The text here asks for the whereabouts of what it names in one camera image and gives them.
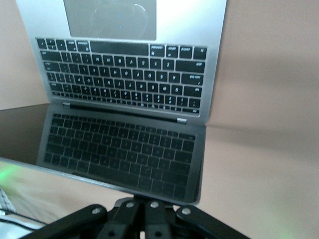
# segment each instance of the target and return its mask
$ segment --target laptop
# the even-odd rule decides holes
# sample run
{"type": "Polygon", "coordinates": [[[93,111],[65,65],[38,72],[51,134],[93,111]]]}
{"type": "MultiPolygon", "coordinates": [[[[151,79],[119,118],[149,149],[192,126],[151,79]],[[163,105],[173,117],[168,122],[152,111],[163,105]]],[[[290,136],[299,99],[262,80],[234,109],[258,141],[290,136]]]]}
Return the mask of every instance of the laptop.
{"type": "Polygon", "coordinates": [[[36,165],[200,198],[226,0],[16,0],[50,106],[36,165]]]}

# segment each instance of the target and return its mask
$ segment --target silver laptop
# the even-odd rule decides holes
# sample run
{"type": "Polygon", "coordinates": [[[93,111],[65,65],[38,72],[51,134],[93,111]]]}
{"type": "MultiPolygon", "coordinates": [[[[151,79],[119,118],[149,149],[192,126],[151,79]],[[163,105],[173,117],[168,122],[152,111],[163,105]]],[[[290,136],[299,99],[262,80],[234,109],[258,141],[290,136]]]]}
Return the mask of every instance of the silver laptop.
{"type": "Polygon", "coordinates": [[[51,102],[37,166],[196,203],[226,0],[16,0],[51,102]]]}

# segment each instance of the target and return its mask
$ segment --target laptop hinge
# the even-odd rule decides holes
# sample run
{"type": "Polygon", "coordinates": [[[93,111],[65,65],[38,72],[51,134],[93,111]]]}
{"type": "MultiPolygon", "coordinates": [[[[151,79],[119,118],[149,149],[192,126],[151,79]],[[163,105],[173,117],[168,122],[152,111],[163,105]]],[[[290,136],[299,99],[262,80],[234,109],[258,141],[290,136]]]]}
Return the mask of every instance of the laptop hinge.
{"type": "Polygon", "coordinates": [[[63,102],[63,108],[70,108],[70,103],[63,102]]]}
{"type": "Polygon", "coordinates": [[[186,124],[187,120],[186,119],[177,118],[177,123],[186,124]]]}

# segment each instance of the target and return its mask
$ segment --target laptop keyboard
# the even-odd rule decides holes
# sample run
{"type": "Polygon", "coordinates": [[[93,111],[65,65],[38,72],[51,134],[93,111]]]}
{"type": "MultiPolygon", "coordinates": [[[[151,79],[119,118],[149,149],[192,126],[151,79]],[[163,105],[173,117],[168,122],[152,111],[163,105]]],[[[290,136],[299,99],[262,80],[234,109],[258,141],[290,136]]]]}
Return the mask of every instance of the laptop keyboard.
{"type": "Polygon", "coordinates": [[[207,48],[37,38],[52,94],[199,114],[207,48]]]}
{"type": "Polygon", "coordinates": [[[54,114],[44,161],[119,186],[184,198],[195,136],[54,114]]]}

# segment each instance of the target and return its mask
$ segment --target silver screw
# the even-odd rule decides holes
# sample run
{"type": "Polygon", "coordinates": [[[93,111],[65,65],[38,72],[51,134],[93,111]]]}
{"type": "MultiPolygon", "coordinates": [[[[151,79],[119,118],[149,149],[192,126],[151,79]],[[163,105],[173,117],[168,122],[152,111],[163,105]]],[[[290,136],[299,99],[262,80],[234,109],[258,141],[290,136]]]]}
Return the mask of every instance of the silver screw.
{"type": "Polygon", "coordinates": [[[189,208],[183,208],[181,210],[181,213],[183,213],[184,215],[189,215],[191,213],[190,209],[189,208]]]}
{"type": "Polygon", "coordinates": [[[132,207],[134,207],[134,203],[132,203],[132,202],[127,203],[127,204],[126,204],[126,207],[127,207],[127,208],[132,208],[132,207]]]}
{"type": "Polygon", "coordinates": [[[151,208],[158,208],[160,205],[158,202],[152,202],[151,203],[151,208]]]}
{"type": "Polygon", "coordinates": [[[100,208],[95,208],[92,210],[92,214],[98,214],[100,213],[101,209],[100,208]]]}

